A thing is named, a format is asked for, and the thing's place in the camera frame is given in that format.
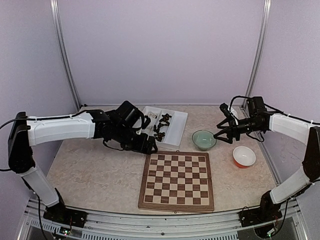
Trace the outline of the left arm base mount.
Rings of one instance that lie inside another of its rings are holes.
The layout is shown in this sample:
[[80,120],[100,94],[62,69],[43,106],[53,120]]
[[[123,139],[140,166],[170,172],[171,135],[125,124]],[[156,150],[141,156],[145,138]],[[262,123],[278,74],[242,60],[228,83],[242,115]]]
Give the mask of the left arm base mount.
[[87,220],[85,211],[67,208],[64,205],[46,207],[43,217],[56,223],[83,228]]

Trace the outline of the white plastic divided tray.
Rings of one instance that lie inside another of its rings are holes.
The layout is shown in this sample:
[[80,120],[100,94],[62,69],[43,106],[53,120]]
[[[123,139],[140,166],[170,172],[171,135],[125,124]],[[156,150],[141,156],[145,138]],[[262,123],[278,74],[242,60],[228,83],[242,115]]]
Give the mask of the white plastic divided tray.
[[142,133],[154,137],[159,148],[180,148],[188,113],[152,106],[145,106],[142,113],[150,119]]

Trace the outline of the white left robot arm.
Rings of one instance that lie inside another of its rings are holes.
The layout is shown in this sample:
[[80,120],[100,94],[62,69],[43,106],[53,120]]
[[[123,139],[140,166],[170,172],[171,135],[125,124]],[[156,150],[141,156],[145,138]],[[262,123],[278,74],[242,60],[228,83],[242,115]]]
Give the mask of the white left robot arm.
[[27,187],[43,202],[45,219],[83,227],[87,213],[66,207],[59,191],[52,187],[36,165],[32,147],[68,139],[102,139],[104,146],[114,140],[123,151],[151,155],[158,151],[156,140],[140,132],[150,122],[150,118],[134,106],[120,106],[110,111],[84,110],[71,115],[42,118],[28,118],[25,112],[19,112],[11,120],[8,167],[20,175]]

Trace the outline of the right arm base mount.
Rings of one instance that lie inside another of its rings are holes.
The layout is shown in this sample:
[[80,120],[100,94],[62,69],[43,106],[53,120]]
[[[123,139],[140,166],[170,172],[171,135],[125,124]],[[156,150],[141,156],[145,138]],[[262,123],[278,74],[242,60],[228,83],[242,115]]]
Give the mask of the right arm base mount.
[[238,216],[239,216],[241,226],[244,228],[244,227],[267,223],[270,221],[275,221],[276,219],[280,219],[283,215],[279,209],[262,212],[260,207],[248,208],[245,206],[238,213]]

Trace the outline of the wooden chess board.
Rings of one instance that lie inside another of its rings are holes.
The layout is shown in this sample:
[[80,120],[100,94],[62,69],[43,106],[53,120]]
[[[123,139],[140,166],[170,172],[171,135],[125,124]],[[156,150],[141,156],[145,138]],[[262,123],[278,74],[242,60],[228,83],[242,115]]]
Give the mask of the wooden chess board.
[[215,207],[209,154],[159,151],[147,155],[138,208],[212,213]]

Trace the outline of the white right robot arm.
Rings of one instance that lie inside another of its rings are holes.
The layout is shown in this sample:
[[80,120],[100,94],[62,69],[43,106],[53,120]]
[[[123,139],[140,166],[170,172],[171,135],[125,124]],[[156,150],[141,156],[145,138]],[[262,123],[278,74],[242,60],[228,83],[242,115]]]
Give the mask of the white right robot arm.
[[217,124],[219,132],[214,138],[232,144],[242,134],[272,131],[295,139],[306,146],[302,166],[287,180],[264,193],[258,208],[239,212],[242,227],[270,222],[282,217],[280,207],[291,198],[303,194],[320,179],[320,125],[307,121],[264,103],[261,96],[246,97],[248,118],[239,119],[231,112],[231,105],[219,108],[225,118]]

